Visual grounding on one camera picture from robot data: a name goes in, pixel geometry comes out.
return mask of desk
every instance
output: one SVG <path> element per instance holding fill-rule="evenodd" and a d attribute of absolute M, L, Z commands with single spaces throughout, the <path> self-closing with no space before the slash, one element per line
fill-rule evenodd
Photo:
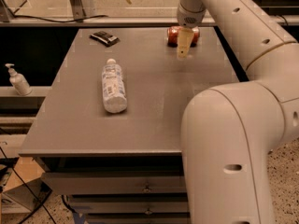
<path fill-rule="evenodd" d="M 166 28 L 103 29 L 121 40 L 110 48 L 89 38 L 98 30 L 78 31 L 21 155 L 45 164 L 43 180 L 90 223 L 149 223 L 151 213 L 151 221 L 185 223 L 181 117 L 200 91 L 237 82 L 235 72 L 213 28 L 200 29 L 184 61 L 167 46 Z M 102 101 L 109 58 L 122 67 L 128 99 L 117 115 Z"/>

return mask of bottle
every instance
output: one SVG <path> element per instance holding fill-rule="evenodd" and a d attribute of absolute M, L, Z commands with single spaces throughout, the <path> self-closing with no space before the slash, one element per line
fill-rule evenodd
<path fill-rule="evenodd" d="M 25 96 L 29 94 L 32 91 L 32 88 L 29 86 L 25 77 L 22 74 L 17 73 L 15 69 L 11 68 L 12 66 L 14 66 L 13 63 L 6 64 L 8 72 L 10 74 L 10 83 L 16 89 L 19 95 Z"/>
<path fill-rule="evenodd" d="M 107 60 L 102 71 L 103 103 L 106 111 L 120 113 L 127 108 L 121 67 L 114 59 Z"/>

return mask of speckled floor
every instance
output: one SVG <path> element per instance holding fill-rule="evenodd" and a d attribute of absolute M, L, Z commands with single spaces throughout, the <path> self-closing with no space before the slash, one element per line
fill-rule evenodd
<path fill-rule="evenodd" d="M 55 1 L 55 3 L 51 3 L 51 0 L 32 0 L 30 6 L 28 5 L 31 9 L 26 9 L 26 12 L 36 16 L 44 12 L 45 7 L 36 5 L 40 1 L 43 1 L 43 6 L 49 8 L 47 12 L 50 15 L 52 15 L 53 12 L 59 12 L 59 15 L 63 16 L 70 14 L 70 7 L 68 6 L 67 0 L 52 0 Z M 277 223 L 299 224 L 299 139 L 279 146 L 269 154 L 268 158 L 268 174 Z M 52 193 L 46 201 L 45 206 L 49 209 L 56 223 L 75 223 L 72 213 L 65 208 L 60 195 Z M 16 224 L 25 217 L 26 214 L 2 215 L 2 223 Z M 52 221 L 46 211 L 40 208 L 24 223 L 42 224 L 52 223 Z"/>

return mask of cardboard box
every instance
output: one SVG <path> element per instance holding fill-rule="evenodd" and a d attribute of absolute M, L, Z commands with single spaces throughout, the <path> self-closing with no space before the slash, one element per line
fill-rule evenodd
<path fill-rule="evenodd" d="M 42 168 L 32 159 L 20 157 L 15 165 L 16 172 L 38 197 L 41 187 Z M 36 198 L 21 180 L 10 170 L 10 177 L 2 192 L 2 213 L 30 213 L 36 207 Z"/>

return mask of red can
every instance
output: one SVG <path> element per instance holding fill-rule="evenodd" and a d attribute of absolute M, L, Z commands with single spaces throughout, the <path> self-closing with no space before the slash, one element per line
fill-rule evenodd
<path fill-rule="evenodd" d="M 181 29 L 181 26 L 171 26 L 167 30 L 168 35 L 168 46 L 176 47 L 178 45 L 178 31 Z M 197 44 L 199 37 L 199 29 L 198 27 L 192 28 L 194 32 L 194 37 L 191 43 L 191 46 L 194 47 Z"/>

